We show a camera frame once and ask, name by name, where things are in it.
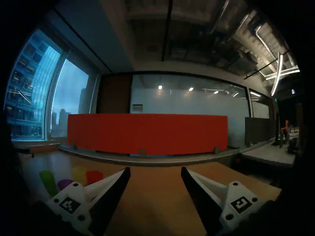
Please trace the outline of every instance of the red partition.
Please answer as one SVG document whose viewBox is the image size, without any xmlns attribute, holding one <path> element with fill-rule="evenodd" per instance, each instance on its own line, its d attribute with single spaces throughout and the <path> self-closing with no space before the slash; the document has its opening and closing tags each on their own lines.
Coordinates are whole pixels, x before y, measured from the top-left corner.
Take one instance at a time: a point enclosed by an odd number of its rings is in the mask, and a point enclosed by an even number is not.
<svg viewBox="0 0 315 236">
<path fill-rule="evenodd" d="M 226 116 L 79 114 L 68 116 L 68 144 L 110 153 L 183 155 L 224 150 Z"/>
</svg>

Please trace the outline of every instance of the glass building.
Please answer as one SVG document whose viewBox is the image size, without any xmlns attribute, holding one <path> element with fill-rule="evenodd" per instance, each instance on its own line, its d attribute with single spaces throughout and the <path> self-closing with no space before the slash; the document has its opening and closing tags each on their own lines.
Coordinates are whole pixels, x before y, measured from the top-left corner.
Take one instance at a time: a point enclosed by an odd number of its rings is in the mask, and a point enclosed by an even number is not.
<svg viewBox="0 0 315 236">
<path fill-rule="evenodd" d="M 4 109 L 13 139 L 43 139 L 48 89 L 60 53 L 37 30 L 26 43 L 8 82 Z"/>
</svg>

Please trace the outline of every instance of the yellow cup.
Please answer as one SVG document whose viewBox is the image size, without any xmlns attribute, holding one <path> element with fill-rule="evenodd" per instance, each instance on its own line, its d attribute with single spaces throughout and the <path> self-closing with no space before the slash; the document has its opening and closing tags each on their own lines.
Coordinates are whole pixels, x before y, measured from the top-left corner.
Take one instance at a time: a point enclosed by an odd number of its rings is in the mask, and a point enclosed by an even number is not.
<svg viewBox="0 0 315 236">
<path fill-rule="evenodd" d="M 72 168 L 73 181 L 82 184 L 82 186 L 85 186 L 87 184 L 86 171 L 87 168 L 83 166 L 73 167 Z"/>
</svg>

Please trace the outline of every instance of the table surface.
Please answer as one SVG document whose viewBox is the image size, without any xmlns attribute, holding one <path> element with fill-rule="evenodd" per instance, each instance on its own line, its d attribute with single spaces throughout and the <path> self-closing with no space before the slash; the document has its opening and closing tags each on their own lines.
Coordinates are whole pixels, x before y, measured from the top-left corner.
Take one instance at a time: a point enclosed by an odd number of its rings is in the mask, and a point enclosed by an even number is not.
<svg viewBox="0 0 315 236">
<path fill-rule="evenodd" d="M 39 172 L 50 170 L 56 182 L 71 179 L 71 168 L 112 175 L 126 166 L 97 162 L 61 151 L 40 153 L 23 159 L 24 178 L 31 192 L 43 201 L 49 198 Z M 190 165 L 187 168 L 224 185 L 239 181 L 258 197 L 275 200 L 280 189 L 236 172 L 218 162 Z M 202 235 L 206 234 L 193 202 L 180 176 L 181 166 L 131 166 L 131 177 L 106 235 Z"/>
</svg>

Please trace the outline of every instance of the ceiling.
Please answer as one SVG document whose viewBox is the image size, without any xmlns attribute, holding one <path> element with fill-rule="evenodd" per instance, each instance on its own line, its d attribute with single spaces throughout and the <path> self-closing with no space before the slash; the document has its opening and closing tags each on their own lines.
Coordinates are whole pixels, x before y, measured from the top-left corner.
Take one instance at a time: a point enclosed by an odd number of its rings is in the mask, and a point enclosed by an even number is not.
<svg viewBox="0 0 315 236">
<path fill-rule="evenodd" d="M 243 0 L 171 2 L 166 31 L 169 0 L 124 0 L 125 19 L 140 57 L 161 60 L 164 53 L 164 60 L 201 63 L 247 76 L 288 50 L 278 31 Z M 286 53 L 282 69 L 294 64 Z M 276 69 L 275 61 L 261 72 L 267 75 Z"/>
</svg>

